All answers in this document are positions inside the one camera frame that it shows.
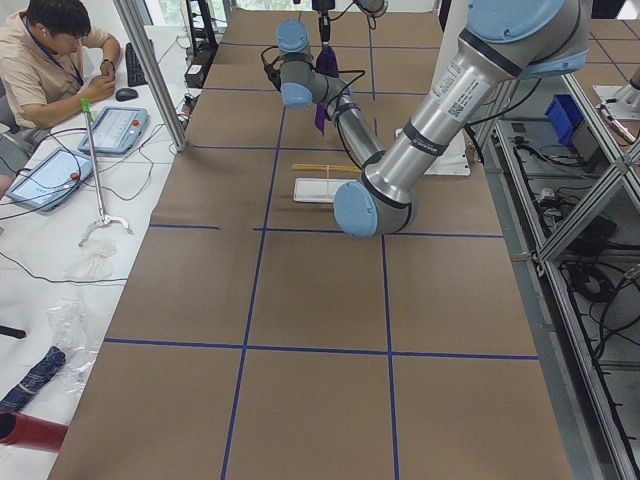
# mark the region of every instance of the blue joint cap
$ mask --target blue joint cap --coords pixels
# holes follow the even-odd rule
[[[378,229],[378,210],[371,193],[360,182],[342,185],[333,199],[333,215],[347,235],[368,238]]]
[[[511,43],[530,37],[547,25],[565,0],[469,0],[468,28],[489,43]]]
[[[311,90],[299,83],[283,83],[280,87],[280,93],[282,94],[282,103],[286,108],[300,110],[313,103]]]
[[[522,71],[518,78],[555,77],[556,75],[575,72],[587,63],[587,53],[587,50],[585,50],[584,52],[576,53],[569,57],[550,60],[537,65],[530,65]]]
[[[309,45],[309,34],[298,20],[285,20],[278,27],[278,46],[286,53],[301,52]]]

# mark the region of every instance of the white desk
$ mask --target white desk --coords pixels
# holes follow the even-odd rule
[[[165,75],[174,105],[178,106],[184,94],[189,91],[183,83],[186,70],[184,50],[187,40],[176,36],[183,31],[179,27],[148,27],[148,34],[154,42],[156,58],[162,58],[160,68]],[[118,87],[126,86],[124,61],[117,72]],[[107,105],[143,107],[149,111],[149,124],[142,138],[146,140],[163,123],[158,108],[148,86],[136,87],[140,96],[129,102],[115,99],[95,104],[94,112]],[[85,126],[84,117],[79,115],[54,129]],[[84,132],[61,134],[59,140],[68,148],[77,150]],[[28,167],[32,168],[58,146],[53,139],[47,139],[38,148]],[[90,241],[108,241],[117,252],[107,258],[113,273],[109,278],[126,278],[131,270],[146,229],[149,217],[160,196],[173,162],[175,149],[166,128],[160,131],[144,147],[142,152],[153,161],[151,182],[144,191],[131,201],[123,201],[109,191],[104,191],[107,212],[126,218],[134,231],[129,235],[121,225],[92,233]],[[119,158],[100,158],[102,169],[113,166]],[[100,178],[104,187],[114,189],[124,197],[134,195],[144,185],[151,163],[136,152],[124,162],[104,171]],[[24,208],[5,205],[0,208],[0,218],[23,213]],[[99,219],[96,193],[86,185],[75,192],[63,205],[51,213],[29,213],[10,220],[0,220],[4,234],[0,236],[0,251],[26,266],[33,274],[50,279],[72,278],[70,268],[80,262],[87,266],[86,251],[78,247],[85,228]],[[84,311],[82,324],[87,336],[87,347],[97,348],[111,321],[124,282],[115,284],[78,286],[69,283],[50,284],[29,277],[18,266],[0,258],[0,325],[27,331],[27,337],[16,340],[0,336],[0,398],[15,386],[42,359],[53,345],[54,331],[49,325],[47,310],[62,305],[66,300],[81,303]],[[69,424],[80,398],[79,393],[66,393],[73,385],[71,375],[64,370],[45,386],[23,410],[27,415],[50,421]],[[0,478],[11,480],[46,479],[56,455],[17,447],[0,446]]]

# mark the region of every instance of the green handle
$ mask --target green handle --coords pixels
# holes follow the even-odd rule
[[[81,98],[80,105],[82,105],[83,113],[91,113],[91,100],[88,98]]]

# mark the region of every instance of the computer mouse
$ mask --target computer mouse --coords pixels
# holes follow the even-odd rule
[[[116,100],[119,102],[126,102],[127,100],[133,100],[138,98],[138,92],[133,88],[121,88],[116,92]]]

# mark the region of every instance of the robotic arm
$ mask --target robotic arm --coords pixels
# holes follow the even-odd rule
[[[386,0],[356,4],[371,17]],[[336,221],[354,237],[402,230],[415,217],[414,187],[495,87],[506,80],[560,75],[582,67],[587,56],[591,0],[469,0],[469,19],[458,54],[384,151],[347,84],[311,67],[308,35],[300,22],[278,29],[282,97],[287,108],[324,105],[356,162],[359,181],[334,199]]]

